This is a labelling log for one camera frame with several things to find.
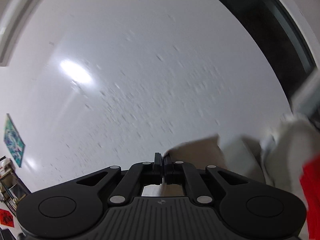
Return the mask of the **teal wall picture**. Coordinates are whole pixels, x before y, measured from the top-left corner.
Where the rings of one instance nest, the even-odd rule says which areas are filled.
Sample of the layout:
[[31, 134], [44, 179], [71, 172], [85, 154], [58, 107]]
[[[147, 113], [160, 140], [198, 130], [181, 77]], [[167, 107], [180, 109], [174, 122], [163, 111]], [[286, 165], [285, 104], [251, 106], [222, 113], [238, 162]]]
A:
[[9, 113], [6, 114], [4, 125], [4, 143], [19, 168], [22, 166], [25, 143], [23, 142]]

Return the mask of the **red paper wall decoration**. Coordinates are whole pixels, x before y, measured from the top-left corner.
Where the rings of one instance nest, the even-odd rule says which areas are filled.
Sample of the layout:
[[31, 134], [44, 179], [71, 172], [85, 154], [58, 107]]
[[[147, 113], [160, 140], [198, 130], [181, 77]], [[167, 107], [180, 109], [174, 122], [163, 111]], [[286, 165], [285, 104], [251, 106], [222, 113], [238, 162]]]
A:
[[0, 221], [4, 226], [14, 227], [13, 215], [7, 210], [0, 209]]

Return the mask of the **white t-shirt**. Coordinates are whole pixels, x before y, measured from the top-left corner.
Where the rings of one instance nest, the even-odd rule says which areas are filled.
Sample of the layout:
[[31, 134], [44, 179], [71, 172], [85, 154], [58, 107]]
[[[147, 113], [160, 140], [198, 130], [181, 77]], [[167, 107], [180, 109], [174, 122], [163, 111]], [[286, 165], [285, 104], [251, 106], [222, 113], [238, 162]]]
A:
[[308, 204], [303, 166], [319, 156], [319, 131], [306, 119], [283, 122], [266, 148], [239, 137], [225, 148], [219, 136], [180, 144], [167, 152], [172, 174], [163, 196], [184, 193], [203, 228], [221, 227], [221, 239], [307, 239]]

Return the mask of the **red garment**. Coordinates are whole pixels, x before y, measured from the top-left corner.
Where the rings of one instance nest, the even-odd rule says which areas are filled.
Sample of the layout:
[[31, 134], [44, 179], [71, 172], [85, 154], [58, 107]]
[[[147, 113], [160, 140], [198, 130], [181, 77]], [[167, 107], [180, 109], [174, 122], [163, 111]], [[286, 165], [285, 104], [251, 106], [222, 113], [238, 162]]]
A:
[[319, 156], [317, 156], [303, 166], [303, 174], [300, 178], [300, 184], [308, 204], [306, 221], [309, 239], [319, 239], [319, 167]]

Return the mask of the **bookshelf with books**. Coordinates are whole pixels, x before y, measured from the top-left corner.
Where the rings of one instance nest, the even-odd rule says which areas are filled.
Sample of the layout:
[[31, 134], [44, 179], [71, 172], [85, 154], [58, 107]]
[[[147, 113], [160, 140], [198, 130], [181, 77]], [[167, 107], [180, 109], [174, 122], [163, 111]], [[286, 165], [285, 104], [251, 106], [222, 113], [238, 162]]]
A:
[[10, 158], [1, 157], [1, 201], [17, 206], [31, 191], [15, 172]]

